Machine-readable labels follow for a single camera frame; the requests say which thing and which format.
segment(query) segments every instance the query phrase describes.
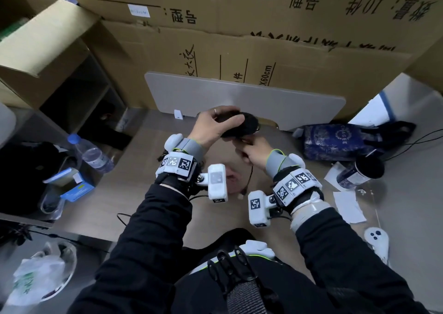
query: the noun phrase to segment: wooden desk surface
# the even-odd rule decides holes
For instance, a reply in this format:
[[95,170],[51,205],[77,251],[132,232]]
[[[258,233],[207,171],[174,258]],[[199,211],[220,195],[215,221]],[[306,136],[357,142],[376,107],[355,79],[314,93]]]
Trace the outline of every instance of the wooden desk surface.
[[[54,229],[117,241],[124,225],[117,219],[116,214],[122,212],[131,215],[136,211],[155,180],[155,171],[159,165],[156,158],[163,152],[164,142],[172,133],[187,135],[194,121],[194,118],[186,117],[180,121],[174,119],[173,115],[148,111],[138,133],[114,170],[102,178],[92,193],[74,203],[68,203],[62,217],[55,222]],[[270,126],[263,126],[261,133],[273,147],[283,150],[285,154],[299,153],[290,134]],[[219,140],[209,150],[205,159],[206,167],[213,163],[231,166],[241,173],[246,184],[250,167],[235,154],[231,143]],[[323,184],[325,200],[335,206],[332,192],[337,190],[324,181],[324,176],[330,168],[329,164],[308,161],[307,168]],[[254,168],[249,191],[261,189],[270,193],[271,183],[269,177]],[[365,189],[367,193],[364,196],[357,193],[357,199],[368,221],[352,225],[360,236],[367,227],[379,226],[373,196],[368,187]],[[206,197],[201,197],[194,199],[192,205],[192,220],[183,239],[185,246],[203,248],[226,231],[244,227],[258,240],[267,242],[281,260],[309,275],[295,236],[289,229],[289,220],[275,219],[269,228],[255,228],[249,224],[247,199],[238,200],[236,196],[230,196],[230,200],[222,204],[214,204]],[[122,216],[122,219],[129,220],[125,216]]]

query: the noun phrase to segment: person's right hand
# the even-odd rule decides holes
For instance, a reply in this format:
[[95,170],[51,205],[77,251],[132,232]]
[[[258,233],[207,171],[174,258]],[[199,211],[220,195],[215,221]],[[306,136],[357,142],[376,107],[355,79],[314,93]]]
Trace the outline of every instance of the person's right hand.
[[265,170],[266,161],[273,148],[264,137],[251,135],[242,140],[235,139],[232,143],[236,148],[235,152],[241,156],[244,162]]

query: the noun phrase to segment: white game controller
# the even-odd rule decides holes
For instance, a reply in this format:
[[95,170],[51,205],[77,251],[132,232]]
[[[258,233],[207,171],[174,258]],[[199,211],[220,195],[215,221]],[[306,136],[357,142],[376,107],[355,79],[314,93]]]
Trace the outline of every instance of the white game controller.
[[382,262],[388,265],[389,236],[386,231],[379,227],[369,227],[365,230],[365,240],[372,245],[375,254]]

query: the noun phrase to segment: gray wall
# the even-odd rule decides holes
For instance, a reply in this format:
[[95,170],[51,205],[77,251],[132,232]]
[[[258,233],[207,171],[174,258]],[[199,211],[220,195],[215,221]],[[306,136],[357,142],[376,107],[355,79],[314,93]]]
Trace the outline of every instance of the gray wall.
[[[386,94],[398,120],[417,124],[411,142],[443,128],[439,93],[406,76]],[[380,224],[390,238],[391,266],[417,300],[429,310],[443,311],[443,138],[414,145],[386,162],[384,179],[374,182],[373,189]]]

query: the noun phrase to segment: blue box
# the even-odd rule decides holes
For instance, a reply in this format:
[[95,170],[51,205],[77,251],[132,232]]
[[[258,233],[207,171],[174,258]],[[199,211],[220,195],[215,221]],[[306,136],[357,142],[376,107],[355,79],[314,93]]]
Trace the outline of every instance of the blue box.
[[69,202],[78,200],[95,188],[85,181],[77,169],[72,167],[55,174],[53,177],[43,181],[43,183],[51,184],[60,194],[60,197]]

